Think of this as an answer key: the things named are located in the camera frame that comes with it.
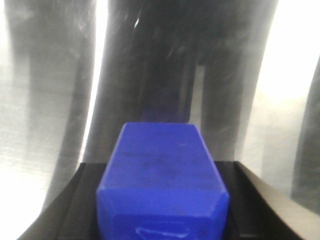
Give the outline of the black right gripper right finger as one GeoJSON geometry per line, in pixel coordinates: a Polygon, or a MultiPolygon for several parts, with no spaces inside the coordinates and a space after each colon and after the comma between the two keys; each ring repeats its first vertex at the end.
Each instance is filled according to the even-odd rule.
{"type": "Polygon", "coordinates": [[[238,161],[216,161],[230,203],[223,240],[301,240],[267,204],[238,161]]]}

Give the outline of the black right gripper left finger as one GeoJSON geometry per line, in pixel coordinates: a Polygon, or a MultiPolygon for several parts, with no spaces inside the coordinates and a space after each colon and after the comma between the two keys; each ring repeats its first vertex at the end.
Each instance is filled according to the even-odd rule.
{"type": "Polygon", "coordinates": [[[19,240],[98,240],[96,191],[105,163],[82,163],[19,240]]]}

